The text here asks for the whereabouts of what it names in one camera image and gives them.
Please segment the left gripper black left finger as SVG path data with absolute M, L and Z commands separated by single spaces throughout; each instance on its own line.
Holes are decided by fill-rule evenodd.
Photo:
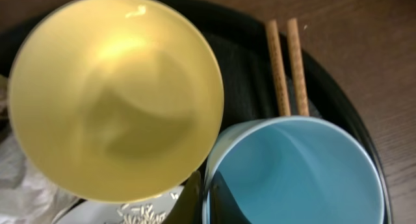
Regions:
M 200 224 L 202 212 L 202 177 L 195 171 L 189 177 L 179 199 L 162 224 Z

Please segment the blue plastic cup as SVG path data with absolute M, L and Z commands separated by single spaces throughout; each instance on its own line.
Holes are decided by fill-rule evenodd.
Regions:
M 222 131 L 205 170 L 221 175 L 251 223 L 382 223 L 385 199 L 361 144 L 326 120 L 257 119 Z

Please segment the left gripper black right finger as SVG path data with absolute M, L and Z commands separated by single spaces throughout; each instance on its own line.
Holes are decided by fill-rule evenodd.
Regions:
M 219 171 L 212 178 L 208 202 L 210 224 L 250 224 Z

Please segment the wooden chopstick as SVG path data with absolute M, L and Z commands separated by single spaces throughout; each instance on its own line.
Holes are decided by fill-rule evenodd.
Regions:
M 278 31 L 278 24 L 275 19 L 266 22 L 266 38 L 272 66 L 272 75 L 278 102 L 280 116 L 290 116 L 291 108 L 288 96 L 288 89 L 285 77 L 283 58 Z
M 287 42 L 297 111 L 301 116 L 309 116 L 302 47 L 300 44 L 298 22 L 296 18 L 292 18 L 287 22 Z

